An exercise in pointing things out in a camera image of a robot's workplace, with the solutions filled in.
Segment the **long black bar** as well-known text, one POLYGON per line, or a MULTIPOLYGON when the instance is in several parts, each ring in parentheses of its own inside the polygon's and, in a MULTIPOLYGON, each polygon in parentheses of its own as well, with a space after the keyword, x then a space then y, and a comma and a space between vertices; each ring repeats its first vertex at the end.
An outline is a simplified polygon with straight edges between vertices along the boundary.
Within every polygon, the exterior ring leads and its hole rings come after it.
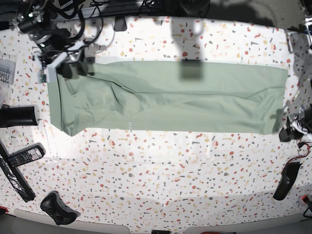
POLYGON ((35 193, 30 188, 20 171, 13 168, 9 162, 9 154, 2 142, 0 143, 0 168, 9 180, 15 192, 17 192, 25 202, 33 201, 35 199, 35 193))

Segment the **green T-shirt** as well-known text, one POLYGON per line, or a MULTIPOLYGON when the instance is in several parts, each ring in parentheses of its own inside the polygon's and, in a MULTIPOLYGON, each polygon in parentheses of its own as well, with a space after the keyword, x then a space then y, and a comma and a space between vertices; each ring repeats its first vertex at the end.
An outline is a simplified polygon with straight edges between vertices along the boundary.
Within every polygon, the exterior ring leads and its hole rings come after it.
POLYGON ((269 66, 175 61, 93 64, 93 76, 48 83, 51 123, 86 128, 273 134, 288 71, 269 66))

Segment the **black TV remote control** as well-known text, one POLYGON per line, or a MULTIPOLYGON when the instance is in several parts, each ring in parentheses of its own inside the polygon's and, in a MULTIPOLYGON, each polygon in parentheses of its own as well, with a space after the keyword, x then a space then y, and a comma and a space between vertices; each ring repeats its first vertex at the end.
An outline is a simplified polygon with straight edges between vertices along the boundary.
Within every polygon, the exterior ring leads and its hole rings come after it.
POLYGON ((8 157, 13 168, 31 163, 44 157, 46 151, 40 143, 28 146, 19 150, 8 157))

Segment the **clear plastic parts bag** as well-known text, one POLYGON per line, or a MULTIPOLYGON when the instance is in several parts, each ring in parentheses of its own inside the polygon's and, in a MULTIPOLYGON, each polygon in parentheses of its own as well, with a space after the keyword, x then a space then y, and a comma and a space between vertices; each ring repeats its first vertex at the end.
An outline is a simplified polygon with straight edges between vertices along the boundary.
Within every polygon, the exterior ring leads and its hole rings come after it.
POLYGON ((14 83, 16 57, 8 53, 0 54, 0 106, 10 97, 11 86, 14 83))

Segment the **black game controller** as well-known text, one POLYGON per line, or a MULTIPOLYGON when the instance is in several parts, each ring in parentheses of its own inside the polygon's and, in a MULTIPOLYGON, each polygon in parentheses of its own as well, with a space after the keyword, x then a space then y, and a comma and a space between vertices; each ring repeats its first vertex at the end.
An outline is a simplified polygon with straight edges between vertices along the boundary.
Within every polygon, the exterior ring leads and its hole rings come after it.
POLYGON ((60 206, 56 193, 49 193, 41 202, 40 208, 46 212, 58 226, 69 225, 73 223, 78 216, 75 212, 68 212, 60 206))

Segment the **grey monitor stand base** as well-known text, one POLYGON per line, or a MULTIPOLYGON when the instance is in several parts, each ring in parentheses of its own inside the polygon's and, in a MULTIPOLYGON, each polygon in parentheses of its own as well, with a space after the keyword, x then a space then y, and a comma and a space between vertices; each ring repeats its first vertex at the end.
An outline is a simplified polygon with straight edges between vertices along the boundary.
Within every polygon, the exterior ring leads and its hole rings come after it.
POLYGON ((114 23, 115 32, 124 32, 127 30, 126 19, 123 16, 116 16, 114 23))

